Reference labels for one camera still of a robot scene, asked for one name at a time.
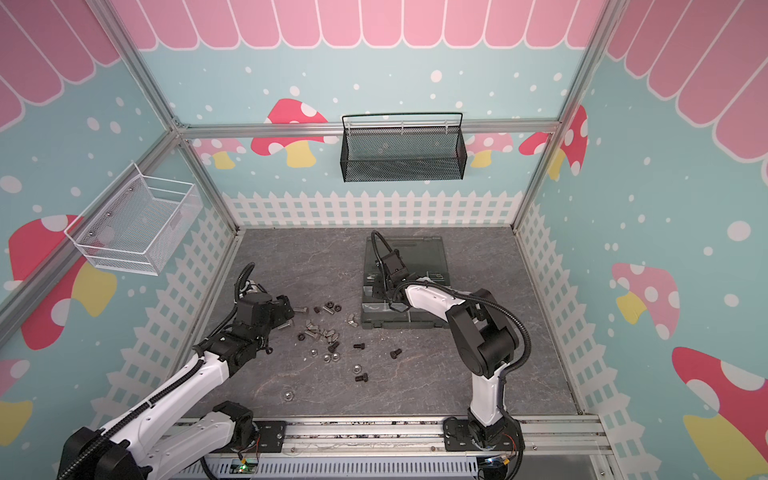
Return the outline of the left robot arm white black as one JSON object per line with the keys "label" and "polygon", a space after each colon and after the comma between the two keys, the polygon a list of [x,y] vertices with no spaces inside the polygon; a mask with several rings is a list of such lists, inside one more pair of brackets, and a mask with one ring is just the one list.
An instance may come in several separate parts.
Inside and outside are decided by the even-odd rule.
{"label": "left robot arm white black", "polygon": [[206,455],[227,449],[244,456],[264,445],[250,409],[223,401],[183,432],[167,431],[199,400],[259,353],[271,354],[271,332],[295,315],[285,295],[250,280],[247,264],[234,284],[227,316],[192,348],[189,361],[145,399],[98,429],[82,427],[65,442],[60,479],[169,479]]}

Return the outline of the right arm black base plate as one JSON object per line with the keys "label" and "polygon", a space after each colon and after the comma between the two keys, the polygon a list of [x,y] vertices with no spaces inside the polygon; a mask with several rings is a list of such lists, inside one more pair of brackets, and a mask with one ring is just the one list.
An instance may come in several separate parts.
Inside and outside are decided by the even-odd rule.
{"label": "right arm black base plate", "polygon": [[502,417],[490,426],[473,417],[448,417],[442,432],[448,452],[520,452],[526,448],[521,425],[511,417]]}

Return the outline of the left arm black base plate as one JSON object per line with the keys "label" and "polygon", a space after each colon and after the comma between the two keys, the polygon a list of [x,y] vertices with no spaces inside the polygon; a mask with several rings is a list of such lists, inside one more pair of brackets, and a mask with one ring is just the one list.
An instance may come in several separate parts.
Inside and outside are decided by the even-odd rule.
{"label": "left arm black base plate", "polygon": [[236,425],[233,437],[212,454],[281,453],[286,439],[286,421],[252,420],[250,426]]}

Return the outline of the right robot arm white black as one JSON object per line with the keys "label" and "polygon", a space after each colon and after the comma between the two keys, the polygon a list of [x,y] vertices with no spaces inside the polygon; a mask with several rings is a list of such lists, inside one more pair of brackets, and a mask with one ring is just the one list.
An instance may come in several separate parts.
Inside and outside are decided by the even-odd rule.
{"label": "right robot arm white black", "polygon": [[398,250],[381,234],[371,233],[383,298],[394,311],[426,311],[445,321],[460,359],[472,374],[472,397],[465,432],[480,450],[525,449],[520,423],[504,403],[506,377],[521,368],[532,352],[524,324],[496,302],[486,289],[465,293],[408,270]]}

